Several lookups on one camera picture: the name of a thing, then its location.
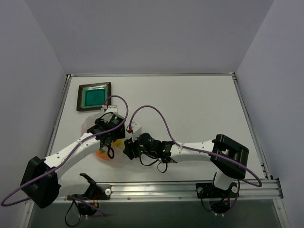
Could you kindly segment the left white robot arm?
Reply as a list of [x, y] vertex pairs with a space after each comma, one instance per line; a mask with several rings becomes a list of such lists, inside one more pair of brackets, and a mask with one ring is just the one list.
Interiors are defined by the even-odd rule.
[[66, 148], [43, 159], [37, 156], [32, 158], [20, 184], [22, 191], [41, 209], [65, 196], [93, 199], [96, 193], [101, 192], [101, 188], [88, 174], [76, 173], [65, 179], [63, 175], [88, 155], [110, 146], [117, 139], [123, 139], [124, 122], [124, 117], [113, 112], [106, 113]]

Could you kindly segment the orange fake fruit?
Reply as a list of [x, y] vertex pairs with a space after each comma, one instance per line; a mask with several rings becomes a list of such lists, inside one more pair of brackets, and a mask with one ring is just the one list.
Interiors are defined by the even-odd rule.
[[103, 160], [109, 160], [110, 159], [107, 152], [105, 152], [103, 150], [98, 150], [98, 151], [95, 152], [95, 154], [99, 159], [103, 159]]

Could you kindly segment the aluminium front rail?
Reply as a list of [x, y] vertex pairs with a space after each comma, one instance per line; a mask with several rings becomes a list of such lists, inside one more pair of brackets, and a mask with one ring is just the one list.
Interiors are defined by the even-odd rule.
[[[161, 181], [161, 182], [97, 182], [97, 185], [111, 185], [109, 201], [194, 201], [197, 198], [196, 183], [212, 181]], [[264, 180], [261, 187], [240, 182], [241, 200], [282, 199], [283, 193], [278, 180]]]

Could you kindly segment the translucent plastic bag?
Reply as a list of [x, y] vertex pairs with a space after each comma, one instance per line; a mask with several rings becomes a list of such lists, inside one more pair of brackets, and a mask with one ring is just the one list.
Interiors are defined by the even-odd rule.
[[[81, 125], [80, 135], [83, 135], [84, 133], [86, 133], [86, 131], [90, 127], [94, 126], [95, 120], [100, 116], [101, 116], [101, 114], [99, 113], [99, 114], [94, 114], [94, 115], [87, 117], [85, 119], [84, 123]], [[123, 139], [120, 139], [120, 140], [125, 141], [129, 138], [130, 138], [130, 135], [128, 133], [126, 133], [126, 137]], [[110, 149], [108, 149], [108, 147], [106, 147], [106, 146], [103, 147], [102, 149], [100, 149], [100, 150], [107, 152], [110, 159], [103, 160], [103, 159], [99, 159], [98, 157], [97, 157], [97, 159], [100, 162], [104, 163], [106, 166], [111, 166], [113, 168], [120, 169], [129, 163], [128, 157], [123, 153], [123, 149], [113, 146], [113, 143], [112, 143]]]

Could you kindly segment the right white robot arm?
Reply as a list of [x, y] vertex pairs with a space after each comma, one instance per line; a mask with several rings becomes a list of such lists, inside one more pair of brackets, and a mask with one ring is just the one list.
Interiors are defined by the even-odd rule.
[[163, 163], [166, 167], [169, 163], [211, 162], [218, 168], [211, 190], [216, 196], [222, 196], [234, 180], [245, 178], [249, 149], [223, 134], [201, 143], [174, 143], [159, 141], [143, 133], [136, 140], [125, 140], [123, 153], [130, 160], [146, 155], [154, 159], [153, 163]]

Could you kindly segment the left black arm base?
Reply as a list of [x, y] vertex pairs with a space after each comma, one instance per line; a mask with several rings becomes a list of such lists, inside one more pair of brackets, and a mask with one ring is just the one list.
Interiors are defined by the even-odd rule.
[[83, 194], [73, 194], [68, 195], [67, 199], [73, 203], [79, 202], [76, 204], [76, 208], [80, 216], [87, 217], [108, 217], [108, 215], [99, 208], [100, 203], [98, 200], [109, 200], [110, 195], [112, 194], [111, 185], [103, 185], [102, 187], [97, 185], [97, 182], [94, 181], [85, 173], [81, 173], [86, 182], [89, 184], [88, 188]]

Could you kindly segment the yellow fake lemon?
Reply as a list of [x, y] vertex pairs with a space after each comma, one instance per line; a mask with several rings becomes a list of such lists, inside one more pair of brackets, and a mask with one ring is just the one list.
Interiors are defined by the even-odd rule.
[[113, 146], [116, 146], [120, 149], [123, 149], [124, 148], [124, 141], [118, 139], [115, 142], [113, 142]]

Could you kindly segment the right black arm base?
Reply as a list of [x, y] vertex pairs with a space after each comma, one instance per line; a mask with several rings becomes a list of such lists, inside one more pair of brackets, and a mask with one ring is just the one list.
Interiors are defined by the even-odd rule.
[[231, 183], [227, 190], [216, 188], [213, 183], [196, 183], [197, 198], [202, 207], [215, 216], [224, 217], [239, 197], [240, 183]]

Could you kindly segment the square teal brown-rimmed plate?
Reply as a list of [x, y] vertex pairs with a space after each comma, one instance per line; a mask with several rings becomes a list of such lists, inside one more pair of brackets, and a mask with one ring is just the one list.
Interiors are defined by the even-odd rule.
[[80, 85], [78, 87], [77, 94], [77, 112], [96, 111], [100, 110], [104, 104], [111, 104], [111, 99], [107, 100], [111, 96], [111, 83], [93, 83]]

